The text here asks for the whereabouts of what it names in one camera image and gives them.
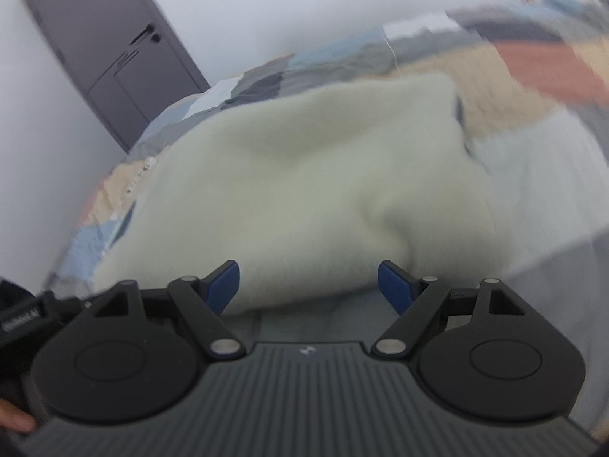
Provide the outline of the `person's left hand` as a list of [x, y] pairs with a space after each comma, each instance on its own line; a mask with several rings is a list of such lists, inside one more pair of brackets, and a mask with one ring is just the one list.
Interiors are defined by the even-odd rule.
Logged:
[[5, 399], [0, 400], [0, 427], [20, 433], [36, 429], [36, 420]]

